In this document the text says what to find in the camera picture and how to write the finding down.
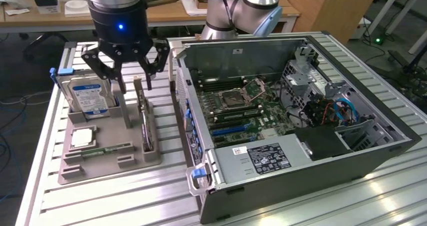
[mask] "hard drive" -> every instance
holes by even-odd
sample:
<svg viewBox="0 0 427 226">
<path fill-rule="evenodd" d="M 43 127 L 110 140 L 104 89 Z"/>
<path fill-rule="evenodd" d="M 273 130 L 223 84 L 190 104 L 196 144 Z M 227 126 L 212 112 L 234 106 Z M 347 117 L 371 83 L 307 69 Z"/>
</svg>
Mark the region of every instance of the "hard drive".
<svg viewBox="0 0 427 226">
<path fill-rule="evenodd" d="M 56 83 L 74 113 L 83 112 L 87 119 L 110 116 L 108 108 L 118 106 L 108 79 L 100 79 L 92 70 L 60 69 Z"/>
</svg>

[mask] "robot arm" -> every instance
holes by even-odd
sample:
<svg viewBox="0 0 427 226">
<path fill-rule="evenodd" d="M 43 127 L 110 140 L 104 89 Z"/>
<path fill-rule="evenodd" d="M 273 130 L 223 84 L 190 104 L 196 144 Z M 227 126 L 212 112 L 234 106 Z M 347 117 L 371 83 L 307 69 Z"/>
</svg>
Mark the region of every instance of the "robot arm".
<svg viewBox="0 0 427 226">
<path fill-rule="evenodd" d="M 265 37 L 275 29 L 282 16 L 279 0 L 227 0 L 233 23 L 247 33 Z M 237 37 L 223 0 L 208 0 L 206 27 L 202 39 L 230 39 Z"/>
<path fill-rule="evenodd" d="M 122 93 L 126 94 L 122 65 L 138 61 L 151 90 L 151 80 L 166 67 L 170 44 L 167 40 L 152 40 L 150 37 L 146 0 L 90 0 L 88 7 L 99 40 L 98 45 L 83 49 L 84 62 L 102 79 L 118 81 Z M 158 56 L 150 63 L 147 54 L 152 46 Z M 112 67 L 102 62 L 100 52 L 114 60 Z"/>
</svg>

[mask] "desk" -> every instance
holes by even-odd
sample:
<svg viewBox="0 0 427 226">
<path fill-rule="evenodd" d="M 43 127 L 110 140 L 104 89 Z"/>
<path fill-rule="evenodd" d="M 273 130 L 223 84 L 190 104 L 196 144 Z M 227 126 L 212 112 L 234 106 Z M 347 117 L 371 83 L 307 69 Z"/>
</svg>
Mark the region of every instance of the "desk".
<svg viewBox="0 0 427 226">
<path fill-rule="evenodd" d="M 418 225 L 427 215 L 427 116 L 394 89 L 373 69 L 331 37 L 319 32 L 277 34 L 305 36 L 310 34 L 337 57 L 367 89 L 385 102 L 423 140 L 399 157 L 390 159 L 365 178 L 341 184 L 275 205 L 234 216 L 211 226 L 285 226 L 285 225 L 394 225 L 405 222 Z M 179 40 L 171 38 L 171 48 Z M 78 53 L 82 46 L 66 48 L 60 67 L 82 65 Z M 333 81 L 341 74 L 323 58 L 319 68 Z M 124 81 L 131 84 L 134 75 L 143 70 L 132 63 L 123 65 Z M 59 185 L 60 157 L 67 126 L 68 104 L 58 86 L 51 102 L 35 152 L 28 183 L 16 220 L 18 226 L 40 225 L 168 225 L 199 224 L 199 210 L 186 180 L 186 158 L 179 139 L 170 90 L 170 73 L 164 69 L 152 81 L 155 89 L 144 91 L 155 104 L 158 137 L 163 163 L 78 183 Z M 127 102 L 138 94 L 130 90 Z"/>
<path fill-rule="evenodd" d="M 11 10 L 6 4 L 0 6 L 0 33 L 31 33 L 31 32 L 56 32 L 94 30 L 92 18 L 66 17 L 64 13 L 39 14 L 35 0 L 27 0 L 31 3 L 31 12 L 19 15 L 6 15 L 4 10 Z M 281 22 L 286 22 L 282 32 L 291 32 L 301 12 L 291 6 L 289 0 L 281 0 L 279 5 L 283 7 Z M 64 12 L 64 3 L 62 3 L 62 12 Z M 206 16 L 190 16 L 186 13 L 182 2 L 152 7 L 147 10 L 147 19 L 150 27 L 162 26 L 188 26 L 204 25 Z"/>
</svg>

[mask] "blue pcie slot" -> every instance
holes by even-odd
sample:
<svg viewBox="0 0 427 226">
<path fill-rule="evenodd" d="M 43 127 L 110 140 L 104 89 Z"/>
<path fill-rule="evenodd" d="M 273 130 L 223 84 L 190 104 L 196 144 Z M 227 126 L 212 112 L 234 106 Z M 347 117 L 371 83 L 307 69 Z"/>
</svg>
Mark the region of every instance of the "blue pcie slot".
<svg viewBox="0 0 427 226">
<path fill-rule="evenodd" d="M 212 136 L 220 136 L 220 135 L 245 132 L 245 131 L 247 131 L 250 125 L 251 125 L 251 123 L 249 123 L 243 126 L 239 126 L 239 127 L 233 127 L 233 128 L 212 131 Z"/>
</svg>

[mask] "blue cable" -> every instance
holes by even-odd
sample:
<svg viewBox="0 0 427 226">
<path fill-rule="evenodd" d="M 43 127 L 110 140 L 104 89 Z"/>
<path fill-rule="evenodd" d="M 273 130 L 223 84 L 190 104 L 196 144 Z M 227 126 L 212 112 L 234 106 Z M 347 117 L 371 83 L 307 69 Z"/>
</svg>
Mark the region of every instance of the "blue cable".
<svg viewBox="0 0 427 226">
<path fill-rule="evenodd" d="M 355 105 L 353 104 L 353 102 L 350 102 L 349 101 L 349 99 L 346 99 L 346 98 L 339 98 L 339 99 L 337 99 L 335 100 L 335 102 L 334 102 L 334 109 L 335 109 L 335 111 L 337 111 L 337 116 L 338 116 L 338 118 L 342 120 L 342 121 L 345 121 L 345 117 L 343 117 L 343 115 L 342 115 L 342 113 L 341 113 L 341 111 L 339 111 L 339 106 L 338 106 L 338 102 L 342 102 L 342 103 L 346 103 L 347 105 L 349 105 L 349 107 L 351 108 L 351 111 L 353 111 L 353 114 L 354 114 L 354 116 L 355 116 L 355 121 L 358 122 L 359 121 L 359 114 L 358 114 L 358 111 L 357 111 L 357 108 L 355 108 Z"/>
<path fill-rule="evenodd" d="M 2 106 L 0 106 L 0 110 L 8 111 L 8 112 L 18 112 L 18 113 L 22 112 L 20 109 L 7 108 L 7 107 L 2 107 Z M 19 124 L 15 127 L 12 127 L 8 131 L 3 132 L 2 134 L 8 135 L 10 133 L 12 133 L 24 124 L 26 119 L 27 119 L 27 114 L 23 111 Z"/>
<path fill-rule="evenodd" d="M 8 145 L 8 144 L 3 144 L 3 143 L 0 143 L 0 145 L 2 145 L 4 148 L 8 149 L 8 153 L 11 154 L 11 156 L 12 156 L 12 158 L 14 158 L 14 160 L 15 160 L 15 166 L 16 166 L 18 174 L 19 174 L 19 182 L 18 182 L 15 188 L 7 193 L 7 195 L 4 195 L 3 198 L 0 198 L 0 203 L 2 203 L 3 200 L 6 200 L 7 197 L 8 197 L 10 195 L 12 195 L 12 194 L 19 190 L 19 187 L 20 187 L 20 185 L 23 184 L 23 172 L 22 172 L 22 169 L 20 169 L 19 160 L 18 160 L 18 158 L 16 158 L 15 152 L 14 152 L 14 150 L 11 149 L 10 145 Z"/>
</svg>

